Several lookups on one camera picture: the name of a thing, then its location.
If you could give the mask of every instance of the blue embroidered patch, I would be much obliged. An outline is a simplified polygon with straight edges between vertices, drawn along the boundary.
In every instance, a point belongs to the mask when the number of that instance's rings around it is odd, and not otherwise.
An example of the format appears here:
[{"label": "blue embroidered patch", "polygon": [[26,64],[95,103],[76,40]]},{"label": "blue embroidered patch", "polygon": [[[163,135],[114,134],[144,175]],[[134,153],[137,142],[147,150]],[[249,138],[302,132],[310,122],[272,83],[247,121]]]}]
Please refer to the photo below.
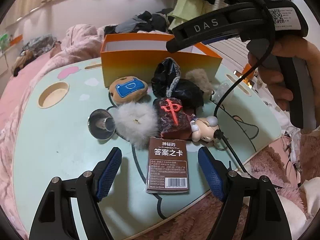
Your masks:
[{"label": "blue embroidered patch", "polygon": [[136,78],[133,78],[133,80],[128,81],[127,83],[116,85],[116,90],[121,98],[143,88],[143,82]]}]

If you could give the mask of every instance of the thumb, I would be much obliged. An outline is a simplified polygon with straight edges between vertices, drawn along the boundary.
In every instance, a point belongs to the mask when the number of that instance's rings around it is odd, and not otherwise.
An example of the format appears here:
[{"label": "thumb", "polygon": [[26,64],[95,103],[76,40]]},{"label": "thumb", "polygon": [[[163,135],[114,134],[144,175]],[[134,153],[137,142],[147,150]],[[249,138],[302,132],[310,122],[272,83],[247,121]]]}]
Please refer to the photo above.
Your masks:
[{"label": "thumb", "polygon": [[287,35],[275,42],[271,53],[279,57],[298,57],[313,61],[317,59],[319,51],[314,44],[304,38]]}]

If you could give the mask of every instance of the table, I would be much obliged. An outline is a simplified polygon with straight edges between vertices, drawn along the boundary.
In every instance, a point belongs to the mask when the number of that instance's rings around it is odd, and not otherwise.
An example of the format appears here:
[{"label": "table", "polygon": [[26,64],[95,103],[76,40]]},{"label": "table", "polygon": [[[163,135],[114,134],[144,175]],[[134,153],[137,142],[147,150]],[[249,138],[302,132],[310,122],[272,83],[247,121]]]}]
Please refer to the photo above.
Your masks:
[{"label": "table", "polygon": [[[192,206],[208,194],[209,186],[197,162],[198,149],[205,143],[187,143],[190,191],[176,195],[152,195],[145,192],[147,150],[138,151],[114,134],[107,142],[95,139],[89,132],[87,120],[98,108],[114,113],[115,106],[103,85],[102,69],[89,68],[100,59],[88,60],[51,71],[34,88],[17,134],[13,157],[13,187],[17,210],[28,232],[39,202],[51,178],[77,178],[104,160],[113,147],[122,150],[123,160],[108,197],[99,207],[115,240],[134,238],[136,234],[167,221]],[[66,96],[56,105],[39,108],[40,94],[59,81],[59,73],[70,66],[80,71],[69,74],[63,82],[69,84]],[[229,78],[236,78],[221,65],[214,86]],[[155,99],[149,87],[149,103]],[[207,102],[198,117],[213,114],[215,104]],[[259,150],[276,140],[281,130],[276,118],[258,95],[242,85],[227,98],[218,111],[219,125],[243,163]],[[208,145],[216,159],[237,168],[228,151],[218,151]],[[76,199],[72,200],[76,227],[81,240],[86,239]]]}]

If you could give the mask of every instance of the brown card box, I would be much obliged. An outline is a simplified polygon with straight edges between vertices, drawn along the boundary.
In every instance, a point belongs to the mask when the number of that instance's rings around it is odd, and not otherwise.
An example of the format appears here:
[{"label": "brown card box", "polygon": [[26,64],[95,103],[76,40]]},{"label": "brown card box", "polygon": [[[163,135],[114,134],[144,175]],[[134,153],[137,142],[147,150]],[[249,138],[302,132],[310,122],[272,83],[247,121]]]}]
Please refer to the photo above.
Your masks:
[{"label": "brown card box", "polygon": [[148,193],[183,193],[189,191],[186,142],[150,138],[148,158]]}]

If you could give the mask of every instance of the finger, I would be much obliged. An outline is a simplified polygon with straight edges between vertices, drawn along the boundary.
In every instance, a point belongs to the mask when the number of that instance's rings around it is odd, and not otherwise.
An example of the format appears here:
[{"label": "finger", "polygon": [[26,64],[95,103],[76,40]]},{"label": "finger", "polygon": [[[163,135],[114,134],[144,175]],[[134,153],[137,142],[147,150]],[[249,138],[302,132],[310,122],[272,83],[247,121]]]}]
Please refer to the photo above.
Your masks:
[{"label": "finger", "polygon": [[287,35],[276,41],[271,53],[279,57],[298,57],[314,61],[317,60],[319,50],[314,44],[301,37]]},{"label": "finger", "polygon": [[283,81],[283,75],[279,71],[268,69],[263,66],[260,66],[258,71],[262,81],[267,85]]},{"label": "finger", "polygon": [[248,63],[250,64],[250,66],[254,66],[257,63],[257,58],[251,54],[250,52],[248,53]]},{"label": "finger", "polygon": [[275,102],[282,111],[285,111],[286,109],[288,109],[288,104],[289,104],[288,101],[282,100],[282,99],[275,99]]},{"label": "finger", "polygon": [[278,85],[269,85],[268,90],[275,99],[282,99],[287,101],[291,101],[293,99],[292,92],[287,88]]}]

